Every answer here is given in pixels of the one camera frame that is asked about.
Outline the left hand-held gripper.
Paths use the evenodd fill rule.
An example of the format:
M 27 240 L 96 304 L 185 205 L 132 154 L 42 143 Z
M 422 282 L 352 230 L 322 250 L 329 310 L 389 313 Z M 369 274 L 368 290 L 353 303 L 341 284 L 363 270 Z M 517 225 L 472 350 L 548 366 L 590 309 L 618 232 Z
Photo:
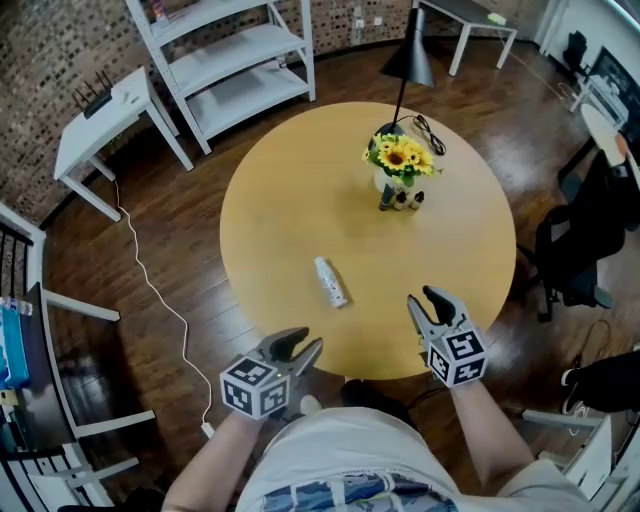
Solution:
M 234 361 L 220 374 L 223 403 L 251 419 L 265 419 L 288 407 L 294 386 L 314 365 L 323 339 L 310 342 L 291 360 L 308 327 L 285 329 L 261 340 L 257 349 Z

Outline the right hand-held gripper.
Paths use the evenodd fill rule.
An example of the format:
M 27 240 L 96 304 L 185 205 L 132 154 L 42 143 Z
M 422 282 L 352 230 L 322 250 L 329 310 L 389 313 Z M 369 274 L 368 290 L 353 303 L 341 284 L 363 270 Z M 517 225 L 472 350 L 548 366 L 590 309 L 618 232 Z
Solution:
M 425 348 L 425 365 L 448 388 L 480 379 L 487 349 L 466 305 L 436 286 L 425 285 L 423 293 L 435 309 L 434 319 L 413 295 L 407 297 L 407 308 Z

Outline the white tube bottle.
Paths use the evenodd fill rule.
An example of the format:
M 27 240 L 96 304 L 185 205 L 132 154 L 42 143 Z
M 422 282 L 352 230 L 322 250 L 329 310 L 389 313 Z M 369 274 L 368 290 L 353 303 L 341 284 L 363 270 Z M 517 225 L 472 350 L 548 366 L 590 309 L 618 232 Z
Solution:
M 348 304 L 348 299 L 334 273 L 332 266 L 324 257 L 316 257 L 314 266 L 332 307 L 339 309 Z

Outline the person's right forearm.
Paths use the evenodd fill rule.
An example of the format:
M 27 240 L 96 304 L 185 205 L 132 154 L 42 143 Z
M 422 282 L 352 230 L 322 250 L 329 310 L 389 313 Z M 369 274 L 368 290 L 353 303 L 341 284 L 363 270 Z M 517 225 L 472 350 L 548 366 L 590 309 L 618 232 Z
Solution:
M 506 486 L 535 459 L 529 445 L 480 380 L 450 390 L 473 466 L 481 484 Z

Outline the person's black trousers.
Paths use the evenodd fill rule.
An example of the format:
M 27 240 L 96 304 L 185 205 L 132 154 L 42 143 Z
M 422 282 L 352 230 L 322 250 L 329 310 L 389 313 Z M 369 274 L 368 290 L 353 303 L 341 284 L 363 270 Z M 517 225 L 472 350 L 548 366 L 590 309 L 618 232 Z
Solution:
M 360 379 L 346 381 L 341 387 L 340 396 L 345 407 L 375 409 L 401 420 L 414 430 L 418 430 L 410 417 L 409 409 L 405 405 L 383 394 L 365 381 Z

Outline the black office chair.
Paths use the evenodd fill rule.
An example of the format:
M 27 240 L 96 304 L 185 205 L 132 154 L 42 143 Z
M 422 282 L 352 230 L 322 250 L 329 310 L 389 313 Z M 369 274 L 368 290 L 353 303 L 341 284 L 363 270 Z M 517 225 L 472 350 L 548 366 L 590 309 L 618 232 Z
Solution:
M 567 47 L 563 59 L 571 70 L 580 70 L 587 49 L 586 37 L 578 30 L 568 35 Z
M 620 251 L 625 242 L 623 201 L 617 190 L 616 171 L 605 152 L 594 157 L 573 200 L 558 205 L 538 225 L 535 248 L 518 245 L 537 269 L 525 291 L 541 283 L 546 310 L 541 323 L 552 320 L 553 304 L 613 307 L 611 295 L 598 286 L 597 263 Z

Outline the sunflowers in white pot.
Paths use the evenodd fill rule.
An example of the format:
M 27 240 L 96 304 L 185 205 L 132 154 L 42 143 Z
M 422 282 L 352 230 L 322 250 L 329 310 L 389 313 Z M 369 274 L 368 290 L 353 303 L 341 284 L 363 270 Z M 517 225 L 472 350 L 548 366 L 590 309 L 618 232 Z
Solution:
M 417 192 L 424 189 L 428 178 L 443 173 L 434 155 L 406 135 L 374 135 L 362 160 L 375 167 L 373 181 L 380 192 L 386 186 L 395 192 Z

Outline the white metal rack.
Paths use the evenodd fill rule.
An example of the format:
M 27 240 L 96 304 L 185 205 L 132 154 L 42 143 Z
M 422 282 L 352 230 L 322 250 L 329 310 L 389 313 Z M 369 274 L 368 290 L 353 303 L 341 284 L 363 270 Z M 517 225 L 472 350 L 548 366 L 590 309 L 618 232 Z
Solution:
M 585 441 L 572 457 L 541 451 L 539 459 L 552 462 L 584 496 L 591 500 L 612 472 L 613 445 L 611 417 L 576 417 L 525 409 L 521 418 L 531 423 L 570 431 L 588 432 Z
M 66 397 L 57 365 L 48 309 L 51 306 L 117 322 L 117 311 L 84 303 L 43 288 L 46 234 L 0 202 L 0 221 L 33 242 L 28 256 L 29 290 L 22 299 L 33 306 L 31 316 L 20 315 L 30 374 L 20 389 L 0 390 L 0 464 L 23 504 L 34 512 L 57 512 L 79 503 L 86 490 L 91 504 L 111 500 L 101 480 L 137 465 L 136 458 L 98 472 L 88 464 L 79 440 L 152 420 L 145 411 L 102 422 L 79 424 Z

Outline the black swivel chair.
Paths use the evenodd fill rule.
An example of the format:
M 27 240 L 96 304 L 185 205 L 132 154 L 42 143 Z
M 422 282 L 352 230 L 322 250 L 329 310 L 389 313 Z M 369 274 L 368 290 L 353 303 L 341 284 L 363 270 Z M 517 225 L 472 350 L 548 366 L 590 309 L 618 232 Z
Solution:
M 57 512 L 161 512 L 165 495 L 155 489 L 137 488 L 114 506 L 64 505 Z

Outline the round pale table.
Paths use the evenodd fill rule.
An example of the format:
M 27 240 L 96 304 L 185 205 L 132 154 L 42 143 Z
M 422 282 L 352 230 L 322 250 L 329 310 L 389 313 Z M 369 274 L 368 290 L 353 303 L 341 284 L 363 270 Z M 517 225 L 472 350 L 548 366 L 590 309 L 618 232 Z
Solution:
M 580 113 L 596 146 L 602 150 L 610 166 L 622 165 L 628 156 L 628 145 L 624 137 L 595 107 L 580 106 Z

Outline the desk lamp with cone shade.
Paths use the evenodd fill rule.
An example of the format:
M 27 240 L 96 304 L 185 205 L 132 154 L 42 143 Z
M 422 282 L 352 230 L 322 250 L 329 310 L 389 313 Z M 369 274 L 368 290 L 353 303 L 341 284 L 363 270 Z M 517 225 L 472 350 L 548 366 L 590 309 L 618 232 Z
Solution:
M 428 87 L 435 85 L 424 44 L 425 17 L 421 6 L 410 10 L 404 40 L 381 69 L 384 75 L 400 79 L 401 85 L 392 121 L 381 126 L 375 135 L 403 134 L 399 127 L 399 111 L 409 82 Z

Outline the blue tissue pack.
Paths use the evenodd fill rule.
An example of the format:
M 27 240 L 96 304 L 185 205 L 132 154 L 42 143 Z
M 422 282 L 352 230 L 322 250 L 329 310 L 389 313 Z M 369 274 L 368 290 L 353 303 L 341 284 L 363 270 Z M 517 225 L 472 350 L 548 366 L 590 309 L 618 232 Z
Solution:
M 29 381 L 20 315 L 0 307 L 0 390 L 20 389 Z

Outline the white shelving unit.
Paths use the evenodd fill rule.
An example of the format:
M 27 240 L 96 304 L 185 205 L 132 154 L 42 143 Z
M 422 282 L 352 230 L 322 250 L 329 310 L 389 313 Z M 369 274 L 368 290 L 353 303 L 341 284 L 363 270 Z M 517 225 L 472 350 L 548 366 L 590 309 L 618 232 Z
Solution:
M 295 97 L 316 98 L 311 0 L 298 0 L 302 33 L 289 29 L 279 0 L 199 0 L 157 21 L 141 0 L 125 0 L 142 41 L 205 154 L 210 139 Z M 214 22 L 263 7 L 266 23 L 168 61 L 165 46 Z M 287 69 L 277 58 L 284 56 Z

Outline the black stair railing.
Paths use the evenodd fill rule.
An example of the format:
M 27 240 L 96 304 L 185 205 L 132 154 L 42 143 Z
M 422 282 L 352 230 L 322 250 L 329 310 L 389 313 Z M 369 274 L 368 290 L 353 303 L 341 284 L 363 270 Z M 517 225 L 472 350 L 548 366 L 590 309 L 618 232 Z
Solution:
M 0 221 L 0 296 L 22 299 L 28 285 L 28 256 L 33 242 Z

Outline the black router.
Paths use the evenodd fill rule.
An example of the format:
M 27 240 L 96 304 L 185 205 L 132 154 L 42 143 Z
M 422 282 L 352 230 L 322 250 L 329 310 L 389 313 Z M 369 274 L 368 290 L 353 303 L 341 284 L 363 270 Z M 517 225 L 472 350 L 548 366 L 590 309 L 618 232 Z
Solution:
M 86 91 L 74 88 L 72 99 L 80 109 L 85 119 L 91 118 L 112 99 L 113 84 L 105 70 L 95 72 L 98 84 L 93 86 L 84 81 Z

